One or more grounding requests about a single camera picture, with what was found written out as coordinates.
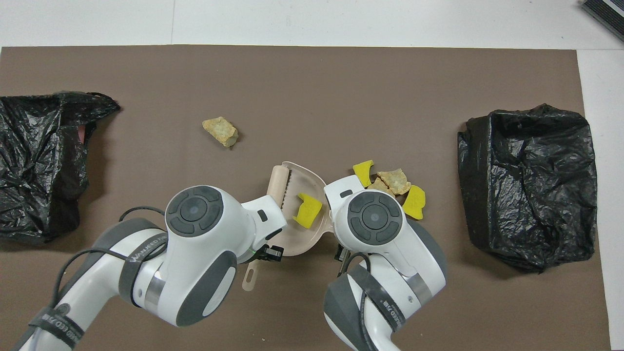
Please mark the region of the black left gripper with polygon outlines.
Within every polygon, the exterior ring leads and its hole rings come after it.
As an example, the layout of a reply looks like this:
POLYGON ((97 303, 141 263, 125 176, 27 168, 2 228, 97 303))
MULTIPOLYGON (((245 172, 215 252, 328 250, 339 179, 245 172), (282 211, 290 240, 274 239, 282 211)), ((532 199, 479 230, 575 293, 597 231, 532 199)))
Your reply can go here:
POLYGON ((284 249, 278 245, 264 244, 256 251, 253 258, 254 260, 263 260, 271 262, 281 262, 283 258, 284 249))

